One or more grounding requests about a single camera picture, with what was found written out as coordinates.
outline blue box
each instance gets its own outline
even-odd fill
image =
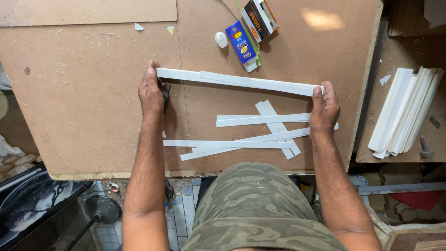
[[[240,61],[246,67],[246,70],[252,71],[257,68],[256,50],[249,41],[248,35],[245,33],[240,20],[227,27],[225,31],[232,46],[234,46]]]

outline workbench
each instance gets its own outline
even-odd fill
[[[366,121],[359,144],[356,161],[360,163],[382,162],[444,162],[446,160],[446,78],[443,77],[438,85],[437,92],[423,120],[417,138],[424,136],[427,146],[434,152],[432,157],[421,158],[421,143],[416,140],[411,150],[397,156],[378,159],[373,156],[373,151],[367,145],[375,129],[379,114],[383,108],[393,77],[397,68],[413,69],[416,73],[420,66],[446,69],[446,48],[444,46],[446,35],[421,36],[421,37],[386,37],[382,63],[379,64],[378,74],[373,86],[370,105],[367,110]],[[385,85],[381,85],[380,79],[392,75]],[[431,117],[440,124],[437,128],[431,121]]]
[[[225,2],[240,17],[236,2]],[[133,23],[0,28],[0,60],[51,177],[130,177],[142,119],[137,87],[150,59],[161,67],[189,71],[306,84],[331,81],[341,106],[334,139],[347,169],[382,2],[268,4],[280,28],[261,42],[261,66],[251,73],[230,45],[220,49],[214,41],[216,32],[236,21],[217,0],[177,0],[177,22],[139,23],[145,28],[141,32]],[[328,18],[337,15],[342,25],[313,29],[302,18],[303,8]],[[167,26],[174,27],[173,36]],[[307,96],[190,81],[173,81],[169,96],[164,130],[167,139],[178,140],[269,134],[266,125],[215,127],[217,115],[258,114],[255,104],[260,101],[269,100],[279,115],[308,113],[313,106]],[[294,130],[309,124],[285,126]],[[165,147],[165,176],[218,175],[249,161],[270,163],[286,174],[313,173],[311,140],[301,137],[295,142],[302,153],[290,160],[280,149],[241,149],[181,161],[179,155],[190,148]]]

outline screw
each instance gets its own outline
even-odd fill
[[[421,147],[423,148],[420,151],[420,156],[422,158],[427,158],[427,157],[434,155],[434,152],[430,151],[429,148],[427,148],[426,141],[424,141],[423,136],[420,136],[420,141],[421,141]]]

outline person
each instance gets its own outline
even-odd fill
[[[143,121],[123,217],[123,250],[168,251],[164,156],[164,100],[151,60],[138,94]],[[239,163],[215,180],[198,205],[183,251],[381,250],[362,199],[351,185],[333,140],[339,103],[329,81],[313,91],[310,138],[326,226],[297,186],[278,168]]]

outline stack of white strips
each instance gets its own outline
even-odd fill
[[[268,100],[256,104],[256,107],[260,115],[218,115],[217,127],[266,123],[272,134],[235,141],[164,140],[164,146],[196,146],[196,148],[192,148],[192,153],[180,156],[183,161],[247,147],[281,148],[287,159],[292,158],[293,154],[300,154],[301,151],[293,138],[307,136],[310,129],[303,128],[287,131],[283,122],[309,122],[310,114],[277,115]],[[334,129],[337,130],[338,127],[338,123],[336,123]]]
[[[274,90],[279,92],[287,92],[300,94],[305,96],[313,96],[313,90],[316,86],[319,86],[324,92],[324,87],[320,85],[301,84],[292,82],[283,82],[267,79],[255,79],[238,77],[231,75],[218,74],[207,71],[183,71],[167,68],[157,68],[157,76],[160,78],[168,79],[181,79],[197,82],[206,82],[213,84],[224,84],[241,87],[251,87],[258,89]]]
[[[373,156],[383,159],[412,148],[442,76],[439,68],[420,67],[418,74],[398,68],[368,144]]]

